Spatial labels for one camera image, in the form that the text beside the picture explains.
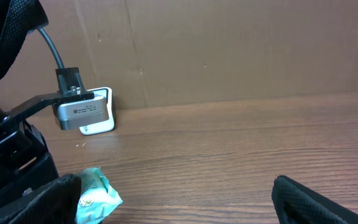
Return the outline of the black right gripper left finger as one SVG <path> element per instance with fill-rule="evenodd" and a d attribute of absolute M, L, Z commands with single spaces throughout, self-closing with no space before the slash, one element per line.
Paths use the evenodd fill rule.
<path fill-rule="evenodd" d="M 0 224 L 73 224 L 81 179 L 65 174 L 0 208 Z"/>

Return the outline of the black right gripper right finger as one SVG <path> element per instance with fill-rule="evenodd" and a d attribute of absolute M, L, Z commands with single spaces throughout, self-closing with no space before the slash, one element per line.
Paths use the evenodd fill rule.
<path fill-rule="evenodd" d="M 274 180 L 272 201 L 280 224 L 358 224 L 358 214 L 285 175 Z"/>

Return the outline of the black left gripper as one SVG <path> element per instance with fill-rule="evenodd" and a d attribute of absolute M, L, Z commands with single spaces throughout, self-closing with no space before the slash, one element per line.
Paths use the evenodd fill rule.
<path fill-rule="evenodd" d="M 9 112 L 0 108 L 0 208 L 58 178 L 42 134 L 26 119 L 52 105 L 90 100 L 77 67 L 56 70 L 58 91 L 37 95 Z"/>

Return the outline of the teal tissue pack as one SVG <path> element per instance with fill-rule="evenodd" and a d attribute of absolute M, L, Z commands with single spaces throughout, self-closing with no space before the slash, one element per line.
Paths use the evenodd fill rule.
<path fill-rule="evenodd" d="M 99 224 L 123 203 L 100 167 L 91 167 L 77 173 L 81 179 L 81 193 L 75 222 Z"/>

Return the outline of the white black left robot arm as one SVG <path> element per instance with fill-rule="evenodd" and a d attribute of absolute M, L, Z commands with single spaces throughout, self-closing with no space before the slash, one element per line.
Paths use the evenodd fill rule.
<path fill-rule="evenodd" d="M 0 80 L 18 56 L 27 34 L 38 30 L 58 64 L 59 90 L 35 96 L 9 112 L 0 108 L 0 208 L 57 179 L 58 171 L 42 134 L 26 119 L 47 106 L 94 98 L 77 68 L 65 68 L 44 31 L 47 15 L 38 0 L 0 0 Z"/>

